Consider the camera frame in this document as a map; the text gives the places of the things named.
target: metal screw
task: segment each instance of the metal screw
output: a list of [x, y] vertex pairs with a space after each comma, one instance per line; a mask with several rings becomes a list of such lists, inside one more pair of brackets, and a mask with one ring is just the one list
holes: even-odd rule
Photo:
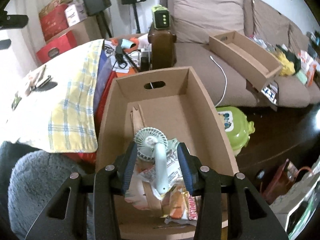
[[79, 177], [79, 173], [77, 173], [77, 172], [71, 173], [71, 175], [70, 175], [71, 179], [76, 179], [78, 177]]
[[238, 178], [238, 179], [244, 179], [245, 176], [244, 176], [243, 173], [239, 172], [239, 173], [237, 173], [237, 178]]
[[115, 167], [112, 164], [106, 166], [106, 171], [113, 171], [114, 169], [115, 169]]
[[208, 172], [210, 169], [209, 169], [208, 166], [201, 166], [200, 170], [203, 171], [203, 172]]

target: cardboard box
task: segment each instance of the cardboard box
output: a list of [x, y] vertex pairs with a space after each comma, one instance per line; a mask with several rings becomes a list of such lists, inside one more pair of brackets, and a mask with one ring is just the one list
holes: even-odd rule
[[66, 30], [63, 30], [62, 32], [54, 36], [52, 39], [48, 40], [46, 43], [48, 44], [50, 41], [62, 36], [63, 34], [69, 31], [72, 31], [72, 33], [74, 34], [78, 46], [85, 44], [89, 41], [102, 39], [96, 18], [88, 17], [82, 22], [79, 22], [73, 25], [72, 27], [69, 27]]
[[210, 35], [209, 46], [258, 91], [271, 83], [282, 68], [269, 52], [236, 31]]
[[73, 4], [70, 5], [65, 11], [64, 11], [68, 25], [69, 27], [82, 22], [84, 19], [86, 19], [87, 13], [85, 12], [83, 4]]
[[37, 53], [38, 59], [42, 64], [48, 62], [50, 59], [57, 57], [58, 55], [73, 49], [77, 46], [76, 38], [72, 31], [67, 32], [61, 37], [52, 40], [47, 45], [42, 47]]
[[46, 16], [40, 20], [44, 40], [48, 41], [53, 36], [68, 28], [67, 18], [64, 10], [68, 7], [66, 4], [58, 5]]
[[[145, 89], [146, 84], [157, 81], [163, 81], [165, 86]], [[126, 151], [134, 137], [130, 112], [139, 105], [146, 126], [160, 129], [168, 139], [184, 142], [203, 165], [226, 175], [238, 172], [220, 117], [191, 67], [153, 70], [113, 80], [101, 122], [96, 171]], [[225, 227], [228, 215], [226, 199], [223, 200], [222, 227]], [[114, 201], [122, 239], [168, 240], [194, 236], [194, 226], [176, 224], [176, 227], [159, 228], [165, 226], [164, 219], [151, 217], [152, 211], [135, 209], [123, 196], [115, 196]]]

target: sofa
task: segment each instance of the sofa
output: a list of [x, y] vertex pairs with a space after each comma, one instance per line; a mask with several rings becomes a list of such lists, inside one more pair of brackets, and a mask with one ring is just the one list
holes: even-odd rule
[[[308, 37], [290, 19], [261, 0], [160, 0], [172, 16], [176, 33], [174, 66], [192, 66], [216, 104], [223, 95], [225, 78], [210, 55], [223, 68], [227, 88], [220, 106], [267, 106], [258, 93], [248, 90], [246, 79], [208, 46], [209, 33], [236, 30], [271, 43], [285, 44], [296, 54], [307, 51]], [[276, 77], [279, 106], [306, 107], [320, 102], [320, 89], [313, 82], [305, 87], [296, 76]]]

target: cardboard tray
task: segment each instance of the cardboard tray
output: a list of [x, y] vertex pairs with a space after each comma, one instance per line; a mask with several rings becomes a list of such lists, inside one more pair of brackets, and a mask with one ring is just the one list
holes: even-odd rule
[[[165, 86], [145, 88], [150, 82], [157, 81], [163, 81]], [[130, 112], [132, 107], [138, 109], [139, 105], [146, 126], [160, 129], [168, 139], [176, 137], [186, 143], [190, 153], [198, 156], [203, 165], [226, 175], [233, 176], [238, 172], [220, 117], [191, 67], [154, 70], [113, 80], [100, 128], [96, 171], [113, 163], [133, 140]], [[152, 217], [151, 211], [135, 209], [124, 201], [123, 196], [115, 196], [114, 200], [123, 239], [185, 239], [194, 236], [194, 226], [171, 223], [165, 227], [163, 218]], [[228, 225], [225, 196], [222, 209], [222, 227], [225, 227]]]
[[274, 80], [281, 64], [254, 41], [236, 31], [209, 36], [210, 50], [246, 78], [258, 91]]

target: speaker stand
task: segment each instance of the speaker stand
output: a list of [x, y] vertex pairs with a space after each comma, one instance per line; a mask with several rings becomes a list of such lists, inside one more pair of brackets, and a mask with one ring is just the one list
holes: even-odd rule
[[104, 14], [104, 12], [103, 11], [100, 11], [98, 14], [97, 14], [97, 17], [100, 17], [101, 18], [101, 20], [102, 20], [102, 22], [103, 22], [103, 24], [104, 24], [104, 26], [105, 26], [105, 28], [106, 28], [106, 30], [107, 30], [107, 33], [108, 33], [108, 36], [109, 36], [109, 38], [112, 38], [112, 34], [111, 34], [111, 31], [110, 31], [110, 29], [109, 29], [109, 26], [108, 26], [108, 23], [107, 23], [107, 19], [106, 19], [106, 16], [105, 16], [105, 14]]
[[137, 13], [137, 6], [135, 3], [133, 3], [132, 7], [133, 7], [134, 19], [136, 20], [136, 25], [137, 25], [137, 33], [141, 33], [140, 25], [139, 25], [139, 18], [138, 18], [138, 13]]

